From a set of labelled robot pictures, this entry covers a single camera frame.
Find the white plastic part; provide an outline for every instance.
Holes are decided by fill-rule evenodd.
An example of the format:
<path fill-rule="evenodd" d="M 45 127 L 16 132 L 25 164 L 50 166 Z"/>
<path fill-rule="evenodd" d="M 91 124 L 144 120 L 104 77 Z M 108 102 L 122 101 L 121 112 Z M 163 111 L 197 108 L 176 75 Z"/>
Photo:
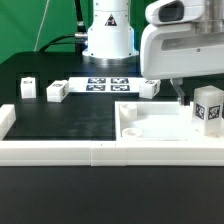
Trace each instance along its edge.
<path fill-rule="evenodd" d="M 193 125 L 202 134 L 219 136 L 221 131 L 224 91 L 206 86 L 195 89 Z"/>
<path fill-rule="evenodd" d="M 116 142 L 92 142 L 92 166 L 125 166 L 126 148 L 117 146 Z"/>
<path fill-rule="evenodd" d="M 160 80 L 150 80 L 141 83 L 139 97 L 152 99 L 160 91 Z"/>
<path fill-rule="evenodd" d="M 129 24 L 130 0 L 93 0 L 94 21 L 88 29 L 84 56 L 97 59 L 125 59 L 138 55 L 134 30 Z"/>
<path fill-rule="evenodd" d="M 4 139 L 15 120 L 15 106 L 4 104 L 0 108 L 0 140 Z"/>
<path fill-rule="evenodd" d="M 91 141 L 1 141 L 0 166 L 90 166 Z"/>
<path fill-rule="evenodd" d="M 184 16 L 179 21 L 161 22 L 159 19 L 160 8 L 174 2 L 174 0 L 156 1 L 146 8 L 145 16 L 149 23 L 159 26 L 164 24 L 186 23 L 200 20 L 205 12 L 205 0 L 179 0 L 184 5 Z"/>
<path fill-rule="evenodd" d="M 120 105 L 120 116 L 124 121 L 134 121 L 137 119 L 137 105 L 125 103 Z"/>
<path fill-rule="evenodd" d="M 135 121 L 124 121 L 120 116 L 120 105 L 133 103 L 138 107 Z M 116 102 L 115 126 L 117 141 L 127 141 L 123 130 L 136 128 L 143 132 L 141 138 L 129 138 L 128 141 L 181 141 L 186 142 L 223 142 L 224 121 L 220 120 L 221 131 L 217 136 L 205 136 L 195 130 L 192 123 L 193 103 L 191 106 L 180 106 L 178 102 Z"/>
<path fill-rule="evenodd" d="M 22 99 L 36 98 L 36 79 L 32 77 L 22 78 L 20 89 Z"/>
<path fill-rule="evenodd" d="M 62 100 L 69 93 L 69 83 L 67 80 L 54 81 L 47 87 L 47 101 L 48 102 L 62 102 Z"/>

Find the white cube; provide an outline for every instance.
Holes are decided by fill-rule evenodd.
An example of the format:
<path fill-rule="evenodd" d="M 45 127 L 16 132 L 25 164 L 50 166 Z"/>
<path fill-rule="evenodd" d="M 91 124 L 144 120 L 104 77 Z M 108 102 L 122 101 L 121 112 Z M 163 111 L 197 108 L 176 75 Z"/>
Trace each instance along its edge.
<path fill-rule="evenodd" d="M 220 133 L 224 91 L 206 86 L 194 91 L 193 126 L 204 135 Z"/>
<path fill-rule="evenodd" d="M 147 80 L 140 84 L 139 97 L 152 99 L 160 91 L 160 80 Z"/>
<path fill-rule="evenodd" d="M 3 140 L 16 120 L 15 106 L 4 104 L 0 108 L 0 140 Z"/>
<path fill-rule="evenodd" d="M 27 77 L 21 79 L 20 84 L 21 96 L 23 99 L 36 98 L 36 80 L 35 78 Z"/>
<path fill-rule="evenodd" d="M 69 82 L 67 80 L 56 80 L 47 88 L 48 102 L 62 102 L 68 95 Z"/>

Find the green screen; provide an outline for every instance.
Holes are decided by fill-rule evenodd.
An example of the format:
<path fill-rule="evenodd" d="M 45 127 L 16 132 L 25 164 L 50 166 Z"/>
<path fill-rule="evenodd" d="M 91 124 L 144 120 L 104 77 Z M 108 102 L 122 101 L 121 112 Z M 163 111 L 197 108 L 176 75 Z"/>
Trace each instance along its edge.
<path fill-rule="evenodd" d="M 145 8 L 153 0 L 132 0 L 130 24 L 139 50 L 142 31 L 147 25 Z M 47 0 L 0 1 L 0 63 L 15 53 L 34 51 Z M 81 1 L 86 27 L 92 24 L 93 0 Z M 49 41 L 76 32 L 74 0 L 50 0 L 37 50 Z M 49 51 L 74 51 L 74 46 L 54 46 Z"/>

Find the white plastic tray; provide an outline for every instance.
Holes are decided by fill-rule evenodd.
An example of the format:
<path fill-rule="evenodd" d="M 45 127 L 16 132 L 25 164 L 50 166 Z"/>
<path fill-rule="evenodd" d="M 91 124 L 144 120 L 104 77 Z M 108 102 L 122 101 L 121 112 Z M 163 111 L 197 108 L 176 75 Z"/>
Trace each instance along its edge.
<path fill-rule="evenodd" d="M 137 106 L 137 119 L 123 120 L 120 113 L 121 105 Z M 178 102 L 116 102 L 116 139 L 127 141 L 122 131 L 135 128 L 142 131 L 140 138 L 128 138 L 128 141 L 223 141 L 224 122 L 219 136 L 205 136 L 192 125 L 191 106 L 180 106 Z"/>

